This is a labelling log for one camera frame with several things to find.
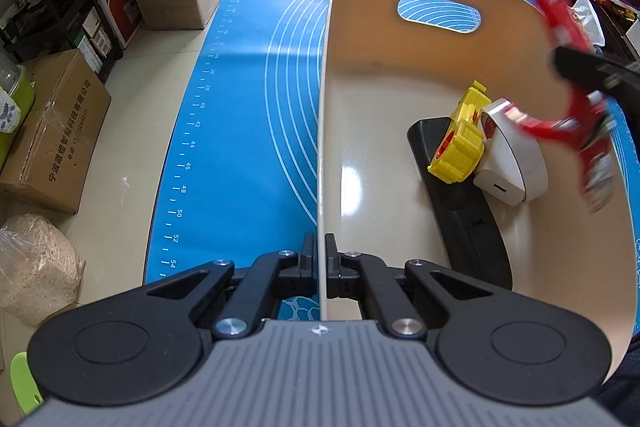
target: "blue mat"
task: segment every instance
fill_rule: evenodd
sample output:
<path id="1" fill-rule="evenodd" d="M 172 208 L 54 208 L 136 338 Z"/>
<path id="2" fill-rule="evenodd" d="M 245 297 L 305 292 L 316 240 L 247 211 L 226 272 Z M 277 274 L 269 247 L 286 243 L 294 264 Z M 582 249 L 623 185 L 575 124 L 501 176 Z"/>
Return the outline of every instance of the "blue mat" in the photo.
<path id="1" fill-rule="evenodd" d="M 460 31 L 478 23 L 468 7 L 449 6 L 443 15 L 434 2 L 441 0 L 404 1 L 407 18 Z M 248 266 L 265 252 L 298 250 L 304 233 L 316 231 L 318 94 L 328 3 L 220 1 L 166 156 L 146 282 L 212 259 Z M 625 180 L 638 191 L 633 142 L 620 111 L 614 114 Z M 640 194 L 631 196 L 637 207 Z M 638 231 L 639 215 L 634 212 Z M 318 318 L 318 304 L 292 299 L 281 317 Z"/>

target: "white charger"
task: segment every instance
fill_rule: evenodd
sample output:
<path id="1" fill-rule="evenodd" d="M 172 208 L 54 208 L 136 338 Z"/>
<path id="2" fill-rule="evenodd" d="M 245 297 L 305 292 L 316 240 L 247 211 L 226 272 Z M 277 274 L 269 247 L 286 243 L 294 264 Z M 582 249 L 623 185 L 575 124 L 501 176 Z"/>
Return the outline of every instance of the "white charger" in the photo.
<path id="1" fill-rule="evenodd" d="M 486 145 L 474 185 L 504 203 L 516 205 L 544 194 L 548 178 L 536 139 L 520 131 L 502 113 L 510 104 L 500 98 L 481 110 Z"/>

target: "beige floor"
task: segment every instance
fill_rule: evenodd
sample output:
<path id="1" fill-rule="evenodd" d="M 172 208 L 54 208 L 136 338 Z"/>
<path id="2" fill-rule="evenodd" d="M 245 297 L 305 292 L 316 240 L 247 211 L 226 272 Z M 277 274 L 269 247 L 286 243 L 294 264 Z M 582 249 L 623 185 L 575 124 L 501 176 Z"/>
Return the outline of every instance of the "beige floor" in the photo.
<path id="1" fill-rule="evenodd" d="M 78 214 L 68 217 L 45 212 L 86 260 L 80 304 L 142 282 L 162 163 L 205 35 L 206 30 L 140 30 L 107 82 L 111 107 L 91 161 Z M 30 208 L 8 202 L 7 210 L 18 214 Z M 7 426 L 20 419 L 8 366 L 15 353 L 26 349 L 33 330 L 0 312 L 5 367 L 0 371 L 0 421 Z"/>

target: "plastic bag of wood shavings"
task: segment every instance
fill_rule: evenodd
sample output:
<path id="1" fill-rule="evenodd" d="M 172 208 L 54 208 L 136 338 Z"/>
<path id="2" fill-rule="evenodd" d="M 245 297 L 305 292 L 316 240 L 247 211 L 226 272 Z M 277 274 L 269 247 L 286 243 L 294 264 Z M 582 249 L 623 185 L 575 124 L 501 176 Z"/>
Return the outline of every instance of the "plastic bag of wood shavings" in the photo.
<path id="1" fill-rule="evenodd" d="M 76 300 L 84 263 L 65 235 L 38 214 L 0 229 L 0 308 L 35 326 Z"/>

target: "yellow toy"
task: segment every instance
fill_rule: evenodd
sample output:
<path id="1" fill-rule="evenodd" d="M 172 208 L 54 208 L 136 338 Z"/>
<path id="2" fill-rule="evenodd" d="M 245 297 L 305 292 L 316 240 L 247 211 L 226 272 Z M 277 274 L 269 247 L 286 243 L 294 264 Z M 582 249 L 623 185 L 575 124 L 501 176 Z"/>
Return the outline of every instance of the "yellow toy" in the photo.
<path id="1" fill-rule="evenodd" d="M 486 87 L 474 80 L 451 115 L 451 124 L 428 171 L 445 183 L 461 182 L 473 172 L 484 152 L 482 132 L 476 127 L 480 110 L 491 100 Z"/>

